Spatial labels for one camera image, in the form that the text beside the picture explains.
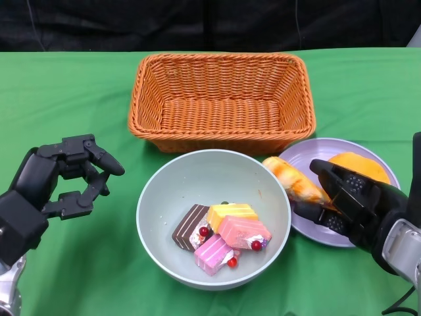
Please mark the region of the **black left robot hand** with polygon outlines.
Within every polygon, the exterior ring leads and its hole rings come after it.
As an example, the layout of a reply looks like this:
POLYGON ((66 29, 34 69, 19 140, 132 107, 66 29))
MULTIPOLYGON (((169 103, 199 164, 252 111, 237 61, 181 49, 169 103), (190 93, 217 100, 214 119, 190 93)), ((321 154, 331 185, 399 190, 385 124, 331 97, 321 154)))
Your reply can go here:
POLYGON ((93 134, 63 138, 62 142, 34 147, 25 156, 11 184, 44 217, 62 220, 82 217, 93 210, 98 196, 109 195, 109 176, 122 176, 123 166, 96 144, 93 134), (83 192, 60 194, 51 201, 58 179, 82 178, 83 192))

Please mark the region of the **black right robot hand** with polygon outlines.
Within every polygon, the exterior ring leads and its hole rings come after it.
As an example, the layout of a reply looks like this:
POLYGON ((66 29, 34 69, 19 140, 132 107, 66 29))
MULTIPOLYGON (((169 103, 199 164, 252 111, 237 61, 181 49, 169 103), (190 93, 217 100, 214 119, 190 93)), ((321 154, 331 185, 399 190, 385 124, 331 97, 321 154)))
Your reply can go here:
POLYGON ((314 159, 310 170, 330 201, 293 203, 293 212, 345 236, 356 247, 371 251, 386 215, 404 215, 408 197, 398 188, 345 167, 314 159))

